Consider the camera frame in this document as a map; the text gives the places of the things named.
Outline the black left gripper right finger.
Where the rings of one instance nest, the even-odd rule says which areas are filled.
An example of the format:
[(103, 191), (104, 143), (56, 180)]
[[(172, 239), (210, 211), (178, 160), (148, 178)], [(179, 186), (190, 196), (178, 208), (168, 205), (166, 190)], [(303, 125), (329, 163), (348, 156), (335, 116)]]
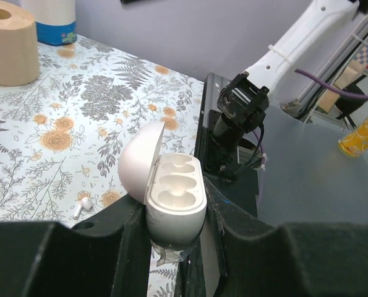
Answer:
[(204, 182), (216, 296), (368, 296), (368, 224), (261, 222)]

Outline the white stem earbud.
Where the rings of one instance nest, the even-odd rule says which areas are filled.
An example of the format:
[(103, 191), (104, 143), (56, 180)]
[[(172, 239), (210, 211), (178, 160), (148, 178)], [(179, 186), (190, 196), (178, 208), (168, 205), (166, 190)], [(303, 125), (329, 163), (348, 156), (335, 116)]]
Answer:
[(84, 197), (80, 200), (78, 206), (75, 209), (74, 212), (74, 220), (77, 220), (79, 218), (79, 215), (81, 214), (82, 210), (89, 211), (93, 207), (93, 202), (89, 197)]

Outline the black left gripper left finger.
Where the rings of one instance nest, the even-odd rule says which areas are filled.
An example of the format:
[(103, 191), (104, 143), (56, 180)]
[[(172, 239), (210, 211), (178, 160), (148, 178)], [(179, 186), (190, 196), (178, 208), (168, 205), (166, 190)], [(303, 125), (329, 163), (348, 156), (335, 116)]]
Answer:
[(0, 222), (0, 296), (145, 296), (150, 250), (129, 196), (72, 228)]

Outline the white oval earbud charging case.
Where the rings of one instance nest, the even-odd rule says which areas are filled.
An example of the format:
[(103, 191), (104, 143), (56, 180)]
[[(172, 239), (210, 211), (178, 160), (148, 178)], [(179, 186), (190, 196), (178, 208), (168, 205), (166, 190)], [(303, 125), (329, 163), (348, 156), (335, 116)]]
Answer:
[(150, 238), (160, 246), (184, 247), (201, 233), (207, 197), (200, 161), (185, 153), (160, 152), (165, 124), (140, 128), (122, 150), (119, 180), (146, 207)]

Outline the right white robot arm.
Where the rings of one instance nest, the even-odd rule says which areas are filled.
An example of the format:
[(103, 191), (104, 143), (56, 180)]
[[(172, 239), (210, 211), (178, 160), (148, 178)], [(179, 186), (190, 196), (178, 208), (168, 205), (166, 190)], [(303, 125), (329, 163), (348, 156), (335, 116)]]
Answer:
[(353, 19), (360, 7), (360, 1), (312, 1), (264, 56), (221, 90), (217, 101), (221, 116), (212, 130), (213, 141), (233, 149), (244, 134), (261, 126), (276, 89), (322, 40)]

